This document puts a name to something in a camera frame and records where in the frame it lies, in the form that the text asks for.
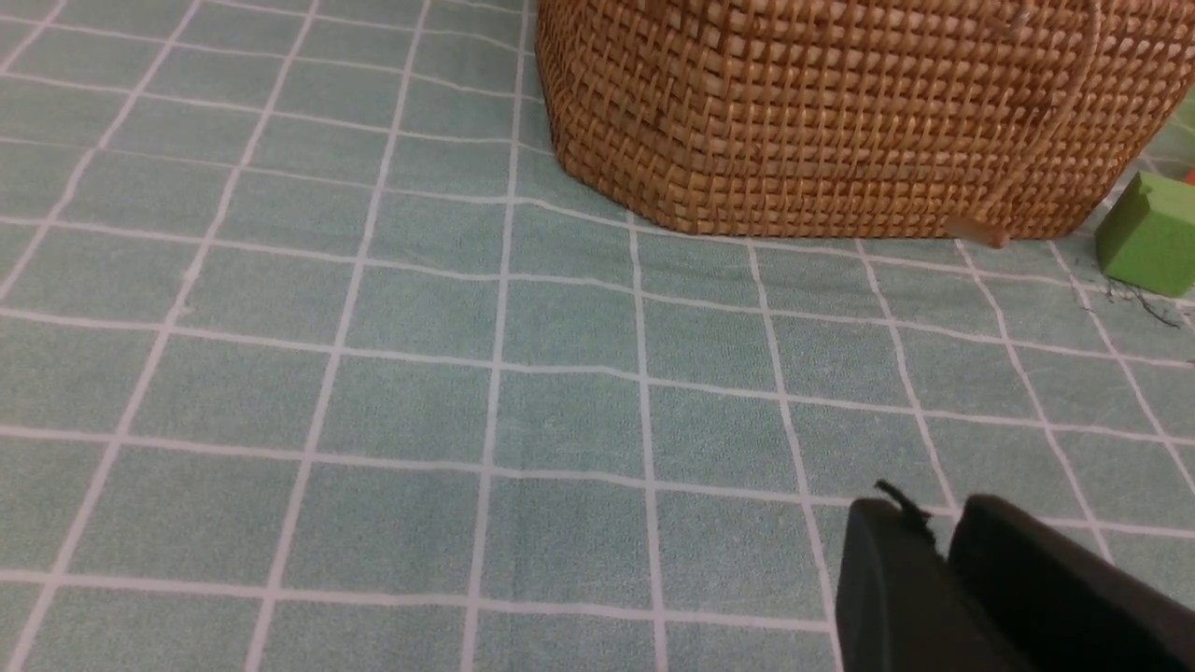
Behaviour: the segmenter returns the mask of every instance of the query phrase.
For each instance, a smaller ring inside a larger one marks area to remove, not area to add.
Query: green foam cube
[[[1096,230],[1099,269],[1178,298],[1195,287],[1195,187],[1139,172]]]

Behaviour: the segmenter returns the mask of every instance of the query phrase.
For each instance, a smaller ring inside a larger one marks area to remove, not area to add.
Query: teal grid tablecloth
[[[878,477],[1195,604],[1191,298],[1107,295],[1091,226],[637,221],[550,154],[534,19],[0,0],[8,670],[831,671]]]

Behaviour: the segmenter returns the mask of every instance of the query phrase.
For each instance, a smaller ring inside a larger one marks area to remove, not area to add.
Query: wooden peg
[[[992,224],[985,224],[974,219],[950,215],[942,227],[955,238],[987,245],[997,250],[1009,244],[1009,232]]]

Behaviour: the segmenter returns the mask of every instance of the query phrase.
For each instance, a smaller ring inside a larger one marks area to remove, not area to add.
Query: basket handle
[[[1054,109],[1050,123],[1037,136],[1036,142],[1030,145],[1025,151],[1021,159],[1021,166],[1010,170],[999,182],[997,182],[995,185],[992,187],[992,189],[985,195],[983,200],[980,201],[979,206],[975,207],[970,216],[952,215],[946,218],[943,222],[943,228],[945,228],[951,236],[975,240],[993,248],[1003,248],[1007,243],[1007,232],[999,226],[986,222],[987,213],[992,209],[992,206],[1005,197],[1009,189],[1011,189],[1016,182],[1024,179],[1024,166],[1029,165],[1029,163],[1034,160],[1038,153],[1041,153],[1041,151],[1049,142],[1050,138],[1053,138],[1054,134],[1058,133],[1058,129],[1062,127],[1064,120],[1071,115],[1074,106],[1079,103],[1079,97],[1083,94],[1083,86],[1086,84],[1087,77],[1091,74],[1091,67],[1096,62],[1096,51],[1099,49],[1099,37],[1103,32],[1104,23],[1102,4],[1103,0],[1087,0],[1087,33],[1083,45],[1083,53],[1079,55],[1076,74],[1071,78],[1071,81],[1067,85],[1062,104]],[[1009,28],[1022,28],[1027,18],[1027,11],[1022,10],[1013,19],[1013,25],[1010,25]]]

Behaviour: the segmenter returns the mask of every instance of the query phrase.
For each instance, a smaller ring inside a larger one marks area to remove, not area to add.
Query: woven rattan basket
[[[1195,0],[540,0],[565,171],[688,233],[1055,238],[1195,83]]]

